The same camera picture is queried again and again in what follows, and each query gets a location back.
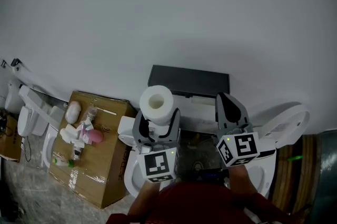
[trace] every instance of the maroon clothing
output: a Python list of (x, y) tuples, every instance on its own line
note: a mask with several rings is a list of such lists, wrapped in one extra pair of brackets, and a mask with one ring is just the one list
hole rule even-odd
[(107, 223), (254, 223), (243, 212), (244, 207), (262, 222), (293, 223), (290, 216), (258, 193), (238, 196), (226, 187), (205, 182), (181, 182), (169, 186), (160, 192), (155, 208), (143, 219), (113, 214)]

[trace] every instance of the toilet paper roll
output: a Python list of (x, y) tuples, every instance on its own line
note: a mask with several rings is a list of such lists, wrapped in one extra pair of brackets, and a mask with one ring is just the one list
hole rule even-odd
[(276, 148), (294, 144), (305, 132), (309, 119), (310, 113), (304, 105), (293, 106), (262, 126), (259, 138), (273, 138)]
[(141, 96), (140, 108), (146, 119), (156, 125), (168, 125), (175, 110), (171, 91), (162, 86), (148, 87)]

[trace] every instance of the small cardboard box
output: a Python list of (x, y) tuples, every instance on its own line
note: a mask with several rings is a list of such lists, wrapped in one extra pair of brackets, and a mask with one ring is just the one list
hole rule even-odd
[(0, 157), (20, 161), (22, 137), (17, 133), (17, 120), (7, 115), (6, 126), (6, 132), (0, 133)]
[[(117, 115), (98, 110), (93, 125), (104, 134), (103, 142), (86, 144), (81, 159), (75, 163), (74, 168), (59, 167), (52, 163), (49, 173), (81, 198), (104, 208), (126, 195), (124, 172), (131, 148), (118, 139), (117, 129), (122, 116), (135, 117), (136, 111), (126, 100), (113, 100), (82, 92), (73, 92), (69, 103), (72, 101), (79, 102), (82, 108), (74, 127), (78, 127), (91, 105)], [(67, 124), (63, 117), (60, 129)], [(53, 151), (53, 157), (71, 159), (73, 145), (63, 141), (59, 132)]]

